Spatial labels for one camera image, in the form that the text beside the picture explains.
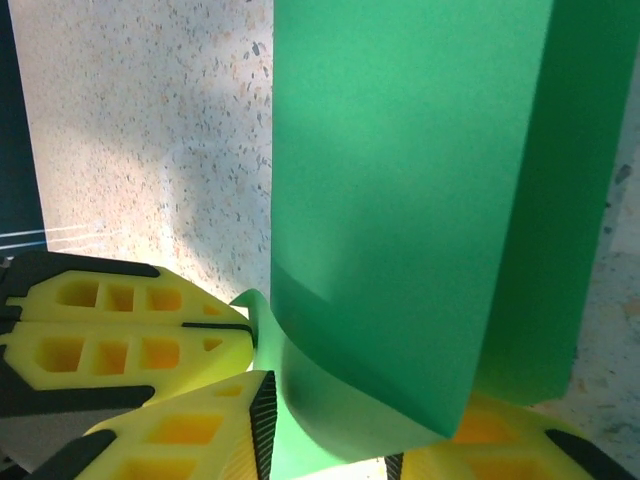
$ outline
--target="gray surface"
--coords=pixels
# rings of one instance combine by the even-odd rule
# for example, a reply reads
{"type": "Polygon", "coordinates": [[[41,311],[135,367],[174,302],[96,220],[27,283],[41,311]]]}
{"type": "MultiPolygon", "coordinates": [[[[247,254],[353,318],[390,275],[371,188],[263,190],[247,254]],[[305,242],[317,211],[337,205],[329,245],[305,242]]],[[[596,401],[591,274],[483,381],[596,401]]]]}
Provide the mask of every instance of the gray surface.
{"type": "Polygon", "coordinates": [[[100,410],[0,419],[0,447],[22,468],[33,471],[97,423],[128,411],[100,410]]]}

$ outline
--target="green sheet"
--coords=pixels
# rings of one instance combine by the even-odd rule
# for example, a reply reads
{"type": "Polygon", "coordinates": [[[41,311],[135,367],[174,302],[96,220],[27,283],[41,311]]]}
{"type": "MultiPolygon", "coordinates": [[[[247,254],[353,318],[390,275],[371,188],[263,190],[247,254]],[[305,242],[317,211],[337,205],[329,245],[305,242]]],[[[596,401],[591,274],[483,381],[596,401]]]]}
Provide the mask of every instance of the green sheet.
{"type": "Polygon", "coordinates": [[[275,3],[271,302],[310,364],[433,438],[474,385],[563,394],[639,6],[275,3]]]}
{"type": "Polygon", "coordinates": [[[259,332],[254,368],[277,372],[271,478],[293,479],[443,438],[309,360],[284,334],[259,292],[249,290],[233,305],[248,308],[259,332]]]}

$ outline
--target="speckled floor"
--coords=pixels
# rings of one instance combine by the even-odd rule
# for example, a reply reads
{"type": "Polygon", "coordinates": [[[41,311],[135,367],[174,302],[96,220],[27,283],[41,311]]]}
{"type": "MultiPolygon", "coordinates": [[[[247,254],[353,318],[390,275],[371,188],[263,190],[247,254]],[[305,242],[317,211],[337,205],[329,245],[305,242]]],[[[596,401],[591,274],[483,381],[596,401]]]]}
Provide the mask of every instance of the speckled floor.
{"type": "MultiPolygon", "coordinates": [[[[45,223],[68,227],[51,249],[166,265],[226,300],[268,293],[272,3],[10,5],[45,223]]],[[[571,386],[540,408],[640,475],[638,145],[640,66],[571,386]]],[[[341,473],[382,478],[375,461],[341,473]]]]}

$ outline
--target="yellow foam block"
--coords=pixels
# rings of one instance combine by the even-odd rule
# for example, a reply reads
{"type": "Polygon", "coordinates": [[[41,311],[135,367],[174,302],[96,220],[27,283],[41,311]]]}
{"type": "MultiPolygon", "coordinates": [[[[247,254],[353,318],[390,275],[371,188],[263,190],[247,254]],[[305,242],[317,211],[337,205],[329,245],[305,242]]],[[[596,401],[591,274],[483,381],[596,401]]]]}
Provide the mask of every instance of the yellow foam block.
{"type": "Polygon", "coordinates": [[[144,324],[17,322],[0,344],[34,390],[149,385],[150,402],[242,373],[253,358],[246,331],[144,324]]]}
{"type": "Polygon", "coordinates": [[[155,268],[158,277],[67,271],[32,286],[26,297],[7,298],[6,305],[22,307],[23,322],[194,322],[249,328],[249,321],[224,302],[165,268],[155,268]]]}
{"type": "Polygon", "coordinates": [[[553,418],[474,395],[456,436],[412,450],[388,468],[390,480],[592,480],[545,431],[582,437],[553,418]]]}
{"type": "Polygon", "coordinates": [[[273,372],[253,371],[135,410],[96,425],[33,478],[266,480],[275,394],[273,372]]]}

